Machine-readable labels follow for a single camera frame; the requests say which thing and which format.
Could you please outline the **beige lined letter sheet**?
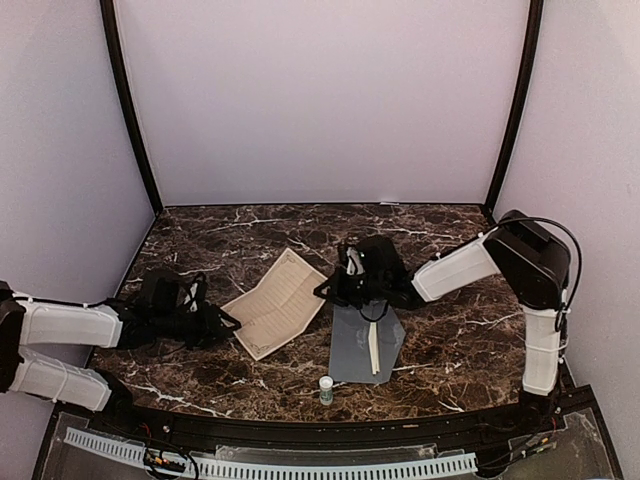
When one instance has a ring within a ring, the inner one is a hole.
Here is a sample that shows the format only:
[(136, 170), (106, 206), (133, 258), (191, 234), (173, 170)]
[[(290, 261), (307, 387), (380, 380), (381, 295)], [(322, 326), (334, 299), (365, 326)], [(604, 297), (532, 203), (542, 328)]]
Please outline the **beige lined letter sheet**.
[(326, 277), (285, 249), (253, 289), (222, 307), (241, 323), (236, 338), (256, 361), (305, 332), (325, 301), (314, 289)]

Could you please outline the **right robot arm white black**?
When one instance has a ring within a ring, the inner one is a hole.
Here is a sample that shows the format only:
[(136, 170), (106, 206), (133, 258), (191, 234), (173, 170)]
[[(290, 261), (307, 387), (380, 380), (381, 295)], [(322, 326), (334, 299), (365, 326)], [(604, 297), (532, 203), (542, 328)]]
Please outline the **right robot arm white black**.
[(525, 317), (525, 367), (510, 424), (534, 432), (554, 411), (559, 365), (567, 344), (567, 315), (580, 274), (570, 272), (579, 244), (548, 231), (556, 221), (507, 212), (489, 230), (409, 271), (392, 240), (381, 235), (342, 244), (333, 274), (313, 291), (339, 307), (362, 310), (374, 301), (416, 310), (484, 278), (501, 275)]

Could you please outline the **grey envelope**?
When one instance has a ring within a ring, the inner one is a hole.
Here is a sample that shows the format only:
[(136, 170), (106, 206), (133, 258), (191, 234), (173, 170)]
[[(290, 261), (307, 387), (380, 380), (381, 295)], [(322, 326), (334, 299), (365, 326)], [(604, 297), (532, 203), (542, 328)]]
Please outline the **grey envelope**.
[(374, 374), (369, 348), (370, 323), (353, 307), (333, 307), (329, 376), (336, 382), (387, 383), (405, 340), (405, 330), (389, 307), (376, 323), (379, 372)]

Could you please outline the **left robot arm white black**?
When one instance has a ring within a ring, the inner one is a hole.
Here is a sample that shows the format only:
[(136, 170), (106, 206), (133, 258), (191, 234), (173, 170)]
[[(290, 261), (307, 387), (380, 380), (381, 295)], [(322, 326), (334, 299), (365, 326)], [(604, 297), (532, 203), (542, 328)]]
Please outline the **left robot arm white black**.
[(64, 344), (132, 350), (158, 340), (207, 348), (241, 329), (241, 323), (206, 299), (204, 273), (190, 282), (178, 274), (146, 272), (126, 299), (96, 303), (42, 299), (1, 284), (1, 390), (70, 403), (101, 412), (120, 436), (141, 427), (140, 412), (124, 399), (130, 393), (112, 374), (66, 364), (34, 351)]

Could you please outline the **beige letter paper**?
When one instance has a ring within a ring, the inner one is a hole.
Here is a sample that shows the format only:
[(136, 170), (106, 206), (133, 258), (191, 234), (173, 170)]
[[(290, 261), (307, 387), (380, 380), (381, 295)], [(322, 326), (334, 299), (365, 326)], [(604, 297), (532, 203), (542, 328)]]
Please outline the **beige letter paper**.
[(377, 322), (370, 323), (368, 332), (371, 372), (374, 376), (378, 375), (381, 371), (377, 325)]

